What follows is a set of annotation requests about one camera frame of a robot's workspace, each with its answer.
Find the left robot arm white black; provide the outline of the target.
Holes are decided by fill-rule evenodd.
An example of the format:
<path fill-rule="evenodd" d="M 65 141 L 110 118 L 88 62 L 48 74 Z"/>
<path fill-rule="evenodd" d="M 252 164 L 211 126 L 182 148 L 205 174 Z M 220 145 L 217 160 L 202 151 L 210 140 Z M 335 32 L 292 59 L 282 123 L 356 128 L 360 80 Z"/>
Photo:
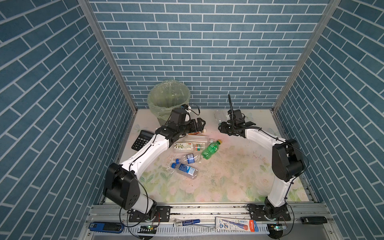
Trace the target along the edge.
<path fill-rule="evenodd" d="M 160 154 L 181 137 L 204 130 L 206 121 L 192 119 L 191 112 L 188 105 L 173 109 L 166 123 L 156 129 L 149 142 L 137 153 L 120 164 L 110 164 L 105 175 L 103 195 L 124 210 L 135 210 L 152 219 L 157 202 L 148 196 L 140 177 Z"/>

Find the clear bottle green cap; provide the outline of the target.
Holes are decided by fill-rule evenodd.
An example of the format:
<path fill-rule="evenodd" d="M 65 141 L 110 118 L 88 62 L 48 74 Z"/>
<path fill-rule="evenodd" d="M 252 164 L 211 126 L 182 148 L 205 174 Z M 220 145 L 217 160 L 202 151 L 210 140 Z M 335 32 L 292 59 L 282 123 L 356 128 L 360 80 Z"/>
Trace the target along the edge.
<path fill-rule="evenodd" d="M 217 124 L 220 125 L 221 123 L 228 121 L 229 115 L 225 110 L 215 110 L 214 117 Z"/>

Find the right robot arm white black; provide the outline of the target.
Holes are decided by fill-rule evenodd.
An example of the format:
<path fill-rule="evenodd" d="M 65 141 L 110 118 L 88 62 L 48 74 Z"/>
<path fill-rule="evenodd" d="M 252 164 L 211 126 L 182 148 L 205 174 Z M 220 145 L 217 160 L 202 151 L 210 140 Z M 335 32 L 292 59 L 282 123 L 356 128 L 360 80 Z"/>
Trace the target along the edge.
<path fill-rule="evenodd" d="M 229 117 L 219 124 L 219 131 L 229 136 L 241 136 L 256 142 L 272 153 L 272 171 L 275 175 L 272 189 L 265 198 L 264 214 L 273 220 L 287 212 L 287 198 L 292 185 L 307 169 L 304 154 L 298 142 L 286 140 L 265 132 L 253 122 L 246 122 L 240 110 L 229 110 Z"/>

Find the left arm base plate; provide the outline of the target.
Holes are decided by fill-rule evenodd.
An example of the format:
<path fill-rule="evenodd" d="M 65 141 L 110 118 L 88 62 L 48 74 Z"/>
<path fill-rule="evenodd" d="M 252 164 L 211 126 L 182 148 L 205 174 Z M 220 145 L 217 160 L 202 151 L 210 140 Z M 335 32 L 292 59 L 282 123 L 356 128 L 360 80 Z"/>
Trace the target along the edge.
<path fill-rule="evenodd" d="M 171 207 L 170 206 L 157 206 L 156 210 L 153 211 L 154 215 L 151 214 L 145 215 L 136 210 L 129 210 L 129 219 L 130 223 L 138 222 L 169 222 L 171 216 Z"/>

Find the green soda bottle yellow cap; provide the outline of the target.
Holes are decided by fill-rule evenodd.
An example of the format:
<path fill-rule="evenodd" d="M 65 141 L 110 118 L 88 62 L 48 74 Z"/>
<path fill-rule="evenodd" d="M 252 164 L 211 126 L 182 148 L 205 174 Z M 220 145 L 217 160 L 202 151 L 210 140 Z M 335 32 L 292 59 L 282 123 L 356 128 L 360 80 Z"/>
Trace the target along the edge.
<path fill-rule="evenodd" d="M 203 150 L 202 152 L 202 157 L 206 160 L 212 157 L 218 150 L 221 145 L 222 141 L 217 140 L 215 142 L 210 143 L 206 149 Z"/>

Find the blue cap bottle blue label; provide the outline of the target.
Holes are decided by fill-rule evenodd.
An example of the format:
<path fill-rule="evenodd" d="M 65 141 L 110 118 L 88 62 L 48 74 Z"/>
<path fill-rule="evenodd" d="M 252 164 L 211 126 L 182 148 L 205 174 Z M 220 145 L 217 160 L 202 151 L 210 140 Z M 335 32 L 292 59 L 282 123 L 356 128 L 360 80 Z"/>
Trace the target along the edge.
<path fill-rule="evenodd" d="M 171 168 L 178 174 L 181 174 L 190 179 L 195 179 L 198 175 L 198 170 L 196 168 L 182 163 L 172 163 Z"/>

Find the small crushed bottle blue label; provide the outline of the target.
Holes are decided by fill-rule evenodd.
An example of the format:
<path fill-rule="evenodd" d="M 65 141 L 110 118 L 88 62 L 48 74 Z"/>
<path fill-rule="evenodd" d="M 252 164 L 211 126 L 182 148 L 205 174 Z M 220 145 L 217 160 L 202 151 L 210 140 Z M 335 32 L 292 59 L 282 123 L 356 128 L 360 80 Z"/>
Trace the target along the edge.
<path fill-rule="evenodd" d="M 180 160 L 184 164 L 191 165 L 191 164 L 199 163 L 201 161 L 201 155 L 190 153 L 190 154 L 182 155 Z"/>

